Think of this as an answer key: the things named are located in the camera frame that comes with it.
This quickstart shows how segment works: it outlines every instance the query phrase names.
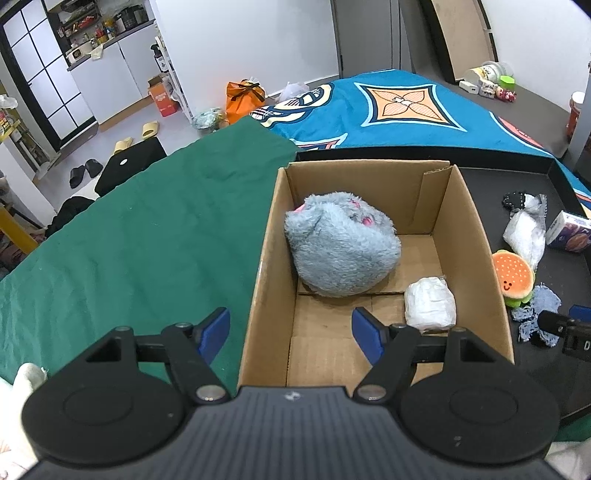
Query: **blue bedspread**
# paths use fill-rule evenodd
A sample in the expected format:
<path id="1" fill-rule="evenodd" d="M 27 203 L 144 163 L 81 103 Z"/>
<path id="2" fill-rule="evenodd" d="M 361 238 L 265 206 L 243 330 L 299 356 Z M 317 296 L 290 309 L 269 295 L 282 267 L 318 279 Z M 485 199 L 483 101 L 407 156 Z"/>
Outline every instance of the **blue bedspread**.
<path id="1" fill-rule="evenodd" d="M 259 108 L 251 116 L 304 150 L 420 145 L 552 157 L 541 144 L 485 108 L 401 70 L 336 80 L 298 98 Z M 591 218 L 591 192 L 563 170 Z"/>

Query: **metal screw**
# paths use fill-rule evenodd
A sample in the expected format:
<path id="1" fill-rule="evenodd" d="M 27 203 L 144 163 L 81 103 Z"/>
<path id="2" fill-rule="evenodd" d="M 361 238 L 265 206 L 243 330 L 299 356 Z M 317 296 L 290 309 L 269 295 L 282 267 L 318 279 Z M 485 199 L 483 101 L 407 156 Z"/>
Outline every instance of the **metal screw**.
<path id="1" fill-rule="evenodd" d="M 378 401 L 386 396 L 386 389 L 381 385 L 364 385 L 357 389 L 357 395 L 367 401 Z"/>
<path id="2" fill-rule="evenodd" d="M 223 398 L 226 391 L 219 385 L 204 385 L 197 389 L 197 398 L 204 401 L 216 401 Z"/>

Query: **black tray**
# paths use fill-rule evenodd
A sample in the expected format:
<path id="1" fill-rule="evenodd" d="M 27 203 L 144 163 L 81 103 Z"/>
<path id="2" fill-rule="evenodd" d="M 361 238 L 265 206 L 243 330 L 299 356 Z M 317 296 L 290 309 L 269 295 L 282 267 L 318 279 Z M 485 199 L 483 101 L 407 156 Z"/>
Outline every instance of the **black tray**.
<path id="1" fill-rule="evenodd" d="M 546 227 L 561 210 L 585 216 L 553 158 L 452 147 L 338 148 L 297 154 L 298 161 L 353 158 L 448 160 L 460 167 L 493 252 L 508 248 L 502 239 L 509 221 L 509 212 L 501 205 L 505 193 L 525 191 L 547 195 Z M 538 266 L 536 284 L 545 284 L 561 298 L 559 312 L 562 314 L 568 314 L 574 304 L 591 306 L 590 250 L 584 254 L 572 254 L 546 248 Z M 516 365 L 553 394 L 560 407 L 562 423 L 570 423 L 591 413 L 591 364 L 563 355 L 563 340 L 555 348 L 518 343 L 518 324 L 510 324 Z"/>

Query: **door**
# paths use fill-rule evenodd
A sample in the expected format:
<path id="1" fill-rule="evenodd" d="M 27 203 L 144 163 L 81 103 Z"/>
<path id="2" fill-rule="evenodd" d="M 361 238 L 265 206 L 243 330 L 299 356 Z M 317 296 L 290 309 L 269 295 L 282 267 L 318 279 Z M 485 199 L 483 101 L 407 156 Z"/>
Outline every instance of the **door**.
<path id="1" fill-rule="evenodd" d="M 99 60 L 86 60 L 71 73 L 100 124 L 142 99 L 117 44 L 105 48 Z"/>
<path id="2" fill-rule="evenodd" d="M 398 0 L 332 0 L 341 77 L 398 68 Z"/>
<path id="3" fill-rule="evenodd" d="M 150 49 L 156 44 L 156 28 L 149 25 L 119 40 L 118 44 L 139 92 L 142 97 L 147 97 L 148 80 L 160 74 L 154 52 Z"/>
<path id="4" fill-rule="evenodd" d="M 29 110 L 56 149 L 94 122 L 41 0 L 21 0 L 0 19 L 0 50 Z"/>

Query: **small box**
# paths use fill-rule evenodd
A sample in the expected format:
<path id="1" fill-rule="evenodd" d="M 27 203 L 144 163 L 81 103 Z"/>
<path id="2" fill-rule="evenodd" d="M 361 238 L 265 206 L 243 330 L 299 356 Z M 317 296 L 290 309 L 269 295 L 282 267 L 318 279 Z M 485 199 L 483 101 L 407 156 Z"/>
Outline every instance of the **small box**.
<path id="1" fill-rule="evenodd" d="M 546 245 L 582 252 L 591 245 L 591 220 L 562 211 L 546 232 Z"/>
<path id="2" fill-rule="evenodd" d="M 148 80 L 148 91 L 162 116 L 169 116 L 178 111 L 179 105 L 170 98 L 172 91 L 166 87 L 166 82 L 160 75 Z"/>

